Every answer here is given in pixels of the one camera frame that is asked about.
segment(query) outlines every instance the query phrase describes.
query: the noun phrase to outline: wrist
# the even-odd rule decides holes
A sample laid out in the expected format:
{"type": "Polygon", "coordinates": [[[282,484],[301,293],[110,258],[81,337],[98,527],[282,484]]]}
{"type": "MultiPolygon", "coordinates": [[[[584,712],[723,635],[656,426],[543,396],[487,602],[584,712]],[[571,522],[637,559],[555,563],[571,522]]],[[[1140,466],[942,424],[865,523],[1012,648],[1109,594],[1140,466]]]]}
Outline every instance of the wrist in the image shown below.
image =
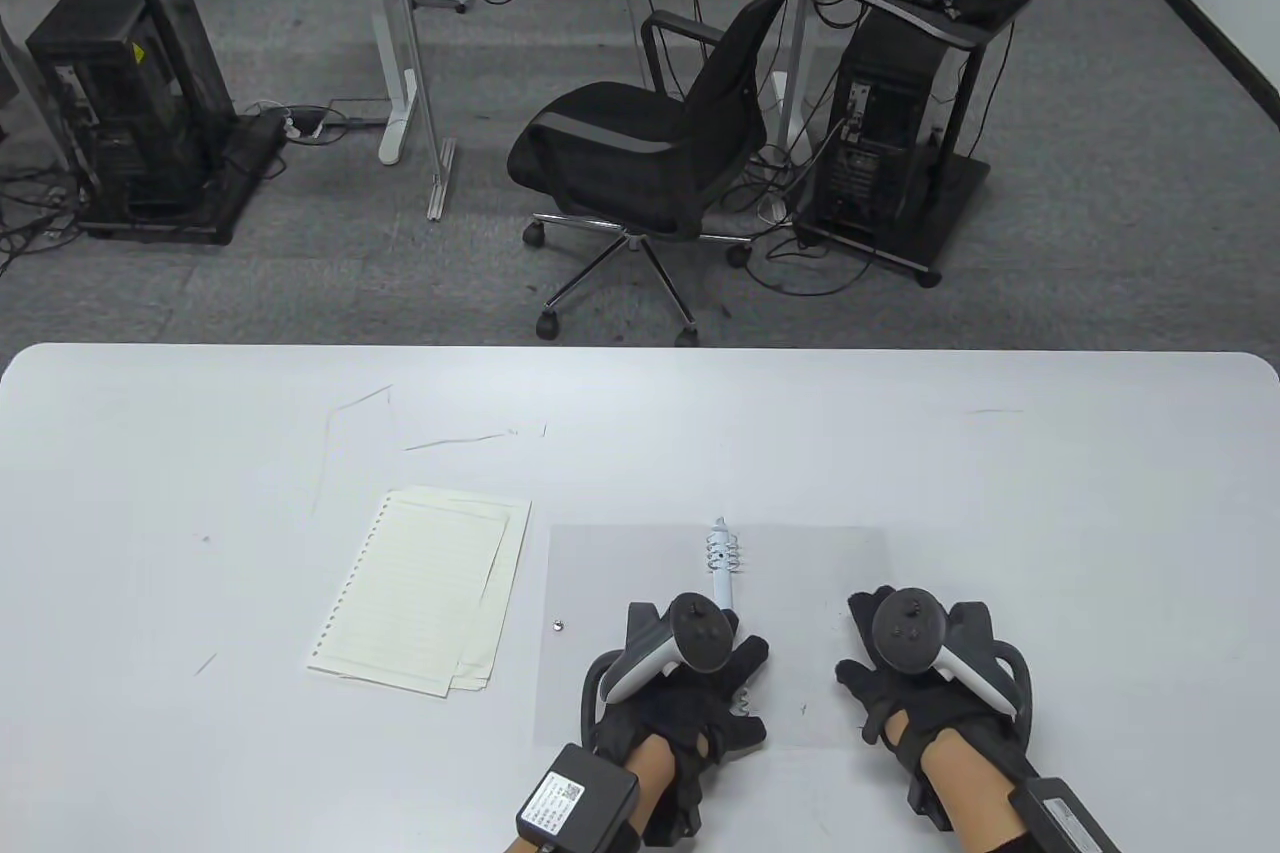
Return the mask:
{"type": "Polygon", "coordinates": [[[676,753],[671,752],[671,744],[662,736],[652,735],[635,748],[623,766],[640,781],[640,799],[630,822],[636,834],[643,836],[658,800],[676,779],[676,753]]]}

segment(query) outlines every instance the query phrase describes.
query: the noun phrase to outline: gray carpet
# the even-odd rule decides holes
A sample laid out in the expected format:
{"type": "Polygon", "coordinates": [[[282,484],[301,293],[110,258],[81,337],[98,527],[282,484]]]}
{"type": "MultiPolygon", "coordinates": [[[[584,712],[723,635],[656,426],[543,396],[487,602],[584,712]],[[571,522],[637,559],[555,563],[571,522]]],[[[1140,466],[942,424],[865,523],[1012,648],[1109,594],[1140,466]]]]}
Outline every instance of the gray carpet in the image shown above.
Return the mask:
{"type": "MultiPolygon", "coordinates": [[[[689,0],[655,1],[689,12],[689,0]]],[[[6,22],[28,27],[47,8],[4,3],[6,22]]],[[[365,0],[198,3],[238,102],[380,93],[365,0]]],[[[703,0],[713,22],[741,3],[703,0]]],[[[364,132],[329,149],[289,146],[288,172],[261,188],[229,248],[82,240],[15,264],[0,278],[0,365],[27,345],[65,339],[538,345],[541,298],[599,240],[549,231],[547,248],[525,248],[526,214],[552,207],[507,181],[506,150],[561,91],[635,81],[625,0],[420,17],[438,126],[461,142],[443,222],[424,218],[421,150],[384,168],[364,132]]],[[[820,44],[810,97],[840,35],[820,44]]],[[[673,56],[690,76],[695,50],[673,56]]],[[[15,122],[0,118],[6,129],[15,122]]],[[[961,145],[975,127],[977,117],[961,145]]],[[[20,151],[15,140],[0,146],[0,167],[20,151]]],[[[718,250],[669,250],[704,345],[1247,350],[1280,360],[1280,132],[1164,3],[1036,0],[977,155],[992,177],[938,289],[872,269],[844,295],[787,298],[731,272],[718,250]]],[[[760,272],[823,289],[856,268],[832,255],[760,272]]],[[[564,345],[671,345],[678,329],[640,257],[613,263],[561,315],[564,345]]]]}

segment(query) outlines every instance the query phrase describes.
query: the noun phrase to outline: white cylindrical object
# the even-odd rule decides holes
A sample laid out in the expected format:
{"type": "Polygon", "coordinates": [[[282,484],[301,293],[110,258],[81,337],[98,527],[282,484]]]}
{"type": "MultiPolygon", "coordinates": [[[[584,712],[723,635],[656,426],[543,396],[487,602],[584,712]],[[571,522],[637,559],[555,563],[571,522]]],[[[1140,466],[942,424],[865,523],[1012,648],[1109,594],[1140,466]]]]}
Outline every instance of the white cylindrical object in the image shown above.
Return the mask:
{"type": "Polygon", "coordinates": [[[733,608],[733,542],[721,516],[712,528],[708,555],[712,567],[712,599],[721,610],[733,608]]]}

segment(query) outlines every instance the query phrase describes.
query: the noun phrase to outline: stack of paper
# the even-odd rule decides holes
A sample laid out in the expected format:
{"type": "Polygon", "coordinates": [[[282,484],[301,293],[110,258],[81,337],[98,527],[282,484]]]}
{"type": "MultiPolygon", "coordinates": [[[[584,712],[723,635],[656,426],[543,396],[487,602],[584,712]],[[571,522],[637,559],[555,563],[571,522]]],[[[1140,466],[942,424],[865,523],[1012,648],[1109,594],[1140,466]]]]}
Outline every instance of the stack of paper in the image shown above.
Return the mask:
{"type": "Polygon", "coordinates": [[[529,507],[431,487],[388,493],[307,667],[435,697],[484,689],[529,507]]]}

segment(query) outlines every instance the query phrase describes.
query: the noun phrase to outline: office chair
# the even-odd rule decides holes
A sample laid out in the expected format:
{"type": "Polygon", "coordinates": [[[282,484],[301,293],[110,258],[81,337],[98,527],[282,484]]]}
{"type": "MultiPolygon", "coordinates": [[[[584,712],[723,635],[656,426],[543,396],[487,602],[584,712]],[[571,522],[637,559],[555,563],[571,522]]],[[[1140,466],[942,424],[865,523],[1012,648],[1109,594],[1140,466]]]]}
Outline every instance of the office chair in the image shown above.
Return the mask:
{"type": "Polygon", "coordinates": [[[698,323],[649,240],[708,240],[728,245],[731,266],[745,266],[750,236],[703,232],[703,213],[741,175],[767,137],[755,86],[755,61],[786,0],[753,0],[727,29],[668,12],[644,22],[645,58],[654,90],[594,82],[564,93],[534,117],[507,158],[507,173],[556,200],[561,213],[535,213],[526,245],[544,245],[545,223],[616,234],[599,257],[543,304],[536,332],[559,336],[556,306],[623,246],[640,250],[684,318],[676,346],[698,345],[698,323]],[[687,97],[668,97],[655,31],[708,44],[712,53],[687,97]]]}

